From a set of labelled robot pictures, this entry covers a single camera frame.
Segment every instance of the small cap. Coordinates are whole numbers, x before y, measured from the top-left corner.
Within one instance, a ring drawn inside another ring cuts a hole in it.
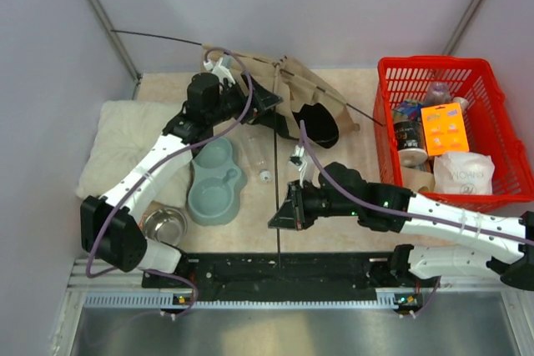
[[[263,170],[259,172],[259,179],[264,183],[270,183],[273,180],[273,177],[270,175],[269,170]]]

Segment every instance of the double pet bowl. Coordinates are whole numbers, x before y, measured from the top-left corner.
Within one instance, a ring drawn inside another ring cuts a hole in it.
[[[239,194],[247,177],[237,166],[238,154],[225,137],[207,144],[191,162],[193,186],[188,206],[200,225],[220,225],[232,221],[239,212]]]

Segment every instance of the metal frame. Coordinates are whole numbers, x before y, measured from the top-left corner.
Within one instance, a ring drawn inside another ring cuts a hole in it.
[[[124,308],[132,307],[135,299],[147,299],[146,304],[136,304],[135,308],[153,308],[154,302],[169,308],[169,299],[174,295],[189,296],[190,289],[146,289],[141,288],[143,272],[134,270],[131,273],[113,271],[96,280],[85,276],[86,258],[74,262],[67,292],[53,336],[49,351],[51,356],[69,356],[72,352],[76,332],[80,323],[83,308],[89,307]],[[99,271],[109,267],[102,260],[95,260],[93,270]],[[256,302],[201,302],[198,308],[283,308],[288,310],[310,308],[357,308],[383,309],[393,308],[393,293],[410,292],[410,288],[378,288],[377,301],[361,302],[329,302],[329,303],[256,303]],[[511,331],[516,339],[522,356],[534,354],[534,293],[510,288],[493,279],[470,277],[443,277],[438,292],[497,292],[503,299],[504,307],[510,321]]]
[[[112,33],[111,30],[113,29],[113,25],[111,23],[111,20],[108,17],[108,14],[104,10],[102,4],[99,0],[87,0],[89,3],[89,6],[91,6],[91,9],[93,10],[94,16],[97,18],[100,27],[102,28],[104,34],[106,35],[106,38],[108,38],[109,43],[113,47],[113,50],[117,53],[118,58],[120,59],[121,63],[124,65],[132,79],[138,83],[139,79],[141,78],[141,73],[138,71],[138,69],[135,67],[134,62],[132,61],[132,58],[129,56],[128,51],[124,47],[122,41],[118,37],[117,33]]]
[[[451,55],[455,52],[484,1],[485,0],[471,0],[441,54]]]

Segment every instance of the zip tie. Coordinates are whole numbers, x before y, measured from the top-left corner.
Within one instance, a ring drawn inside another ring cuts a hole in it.
[[[466,222],[467,222],[466,210],[462,209],[461,217],[460,217],[461,228],[460,228],[460,231],[458,232],[458,238],[461,238],[461,235],[464,233],[464,230],[466,229]]]
[[[477,213],[475,216],[475,221],[476,221],[476,233],[471,243],[474,243],[480,236],[481,230],[482,230],[482,222],[484,221],[484,218],[482,217],[480,213]]]

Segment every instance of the can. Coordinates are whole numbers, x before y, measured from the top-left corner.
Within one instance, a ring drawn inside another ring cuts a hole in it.
[[[399,121],[393,124],[400,164],[415,167],[428,159],[423,127],[416,121]]]

